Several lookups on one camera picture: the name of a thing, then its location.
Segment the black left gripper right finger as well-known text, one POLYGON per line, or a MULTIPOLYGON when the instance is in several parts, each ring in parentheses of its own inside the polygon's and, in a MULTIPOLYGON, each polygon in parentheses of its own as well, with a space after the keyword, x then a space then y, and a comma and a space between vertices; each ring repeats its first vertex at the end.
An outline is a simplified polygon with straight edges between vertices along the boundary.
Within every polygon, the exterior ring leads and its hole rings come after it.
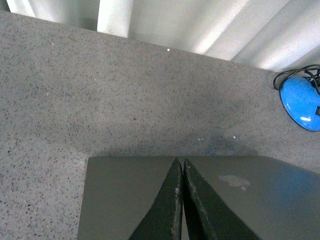
POLYGON ((183 166, 183 206, 190 240, 260 240, 189 159, 183 166))

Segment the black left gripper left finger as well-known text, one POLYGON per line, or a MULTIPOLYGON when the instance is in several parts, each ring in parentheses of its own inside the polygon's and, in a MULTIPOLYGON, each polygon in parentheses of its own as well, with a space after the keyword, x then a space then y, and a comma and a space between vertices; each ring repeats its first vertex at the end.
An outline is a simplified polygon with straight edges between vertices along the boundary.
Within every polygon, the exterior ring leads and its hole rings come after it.
POLYGON ((175 158, 154 202, 131 236, 131 240, 180 240, 182 238, 184 176, 175 158))

